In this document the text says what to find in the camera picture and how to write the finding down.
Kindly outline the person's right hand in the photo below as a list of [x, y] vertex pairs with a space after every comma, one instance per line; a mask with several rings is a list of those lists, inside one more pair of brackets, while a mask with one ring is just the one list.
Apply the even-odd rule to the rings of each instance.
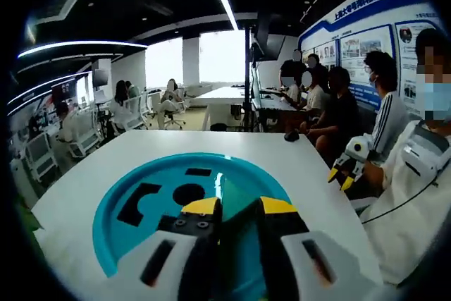
[[378, 170], [379, 167], [366, 161], [364, 164], [363, 176], [372, 188], [378, 187]]

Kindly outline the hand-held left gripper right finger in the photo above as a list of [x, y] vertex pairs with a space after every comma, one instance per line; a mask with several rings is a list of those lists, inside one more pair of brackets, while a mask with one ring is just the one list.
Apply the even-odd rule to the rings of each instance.
[[260, 197], [256, 207], [260, 262], [270, 300], [373, 300], [378, 285], [358, 258], [321, 231], [311, 231], [297, 209]]

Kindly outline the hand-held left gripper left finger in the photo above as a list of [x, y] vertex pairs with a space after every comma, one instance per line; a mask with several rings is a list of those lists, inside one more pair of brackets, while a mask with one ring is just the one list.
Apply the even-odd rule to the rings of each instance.
[[222, 219], [217, 197], [193, 201], [118, 262], [99, 300], [209, 300]]

